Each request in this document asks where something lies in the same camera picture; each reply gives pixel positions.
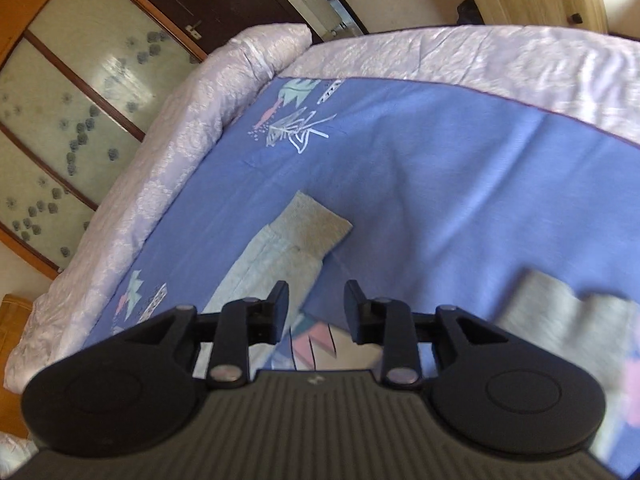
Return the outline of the light grey sweatpants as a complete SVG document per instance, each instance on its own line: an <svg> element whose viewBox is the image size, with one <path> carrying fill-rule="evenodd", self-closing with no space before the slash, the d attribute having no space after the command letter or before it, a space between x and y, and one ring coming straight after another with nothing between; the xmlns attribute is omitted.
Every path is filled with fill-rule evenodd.
<svg viewBox="0 0 640 480"><path fill-rule="evenodd" d="M378 370L382 349L354 344L344 330L300 310L316 284L324 257L352 226L310 196L298 192L264 226L232 264L206 304L219 312L243 297L265 297L276 281L290 285L290 306L280 344L250 348L250 369ZM634 346L638 304L612 295L579 299L567 284L528 271L516 285L497 324L508 332L583 367L600 382L606 412L591 451L609 460L630 438L628 356Z"/></svg>

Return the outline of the wooden frosted glass wardrobe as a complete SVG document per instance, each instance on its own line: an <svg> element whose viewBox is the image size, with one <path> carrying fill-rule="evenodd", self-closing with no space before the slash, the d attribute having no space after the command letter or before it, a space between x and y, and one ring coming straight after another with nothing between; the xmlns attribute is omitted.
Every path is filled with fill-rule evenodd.
<svg viewBox="0 0 640 480"><path fill-rule="evenodd" d="M146 0L1 0L1 239L48 278L201 61Z"/></svg>

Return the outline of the blue patterned bed sheet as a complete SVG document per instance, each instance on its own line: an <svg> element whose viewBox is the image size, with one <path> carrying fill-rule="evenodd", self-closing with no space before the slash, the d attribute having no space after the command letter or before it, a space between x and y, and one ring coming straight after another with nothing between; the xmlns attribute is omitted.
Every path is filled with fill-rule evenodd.
<svg viewBox="0 0 640 480"><path fill-rule="evenodd" d="M349 79L262 113L276 82L221 136L132 265L142 298L109 304L115 335L206 301L294 195L352 228L305 300L348 327L344 287L414 312L488 322L526 270L582 292L639 295L639 151L582 122L469 89ZM457 440L417 394L368 370L261 370L209 393L145 451L77 456L89 479L611 479L588 448L498 456Z"/></svg>

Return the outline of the pale pink quilted comforter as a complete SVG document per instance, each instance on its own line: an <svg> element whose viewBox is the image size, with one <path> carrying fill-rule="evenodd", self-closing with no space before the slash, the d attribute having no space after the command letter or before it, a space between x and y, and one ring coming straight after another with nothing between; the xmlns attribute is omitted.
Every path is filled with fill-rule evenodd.
<svg viewBox="0 0 640 480"><path fill-rule="evenodd" d="M276 82L283 89L262 113L304 104L314 90L323 99L349 79L443 84L527 105L582 122L639 151L639 46L595 32L537 26L460 26L409 29L312 44L302 25L256 26L217 49L167 99L141 148L90 221L70 266L32 306L22 338L10 353L4 385L22 400L44 368L87 348L99 322L114 336L109 304L129 307L142 298L132 265L160 219L203 158ZM582 292L579 299L619 292ZM488 318L497 327L518 278ZM631 385L630 438L602 465L611 479L639 474L639 311L627 358ZM44 448L29 431L30 449L8 448L13 479L72 477L77 456Z"/></svg>

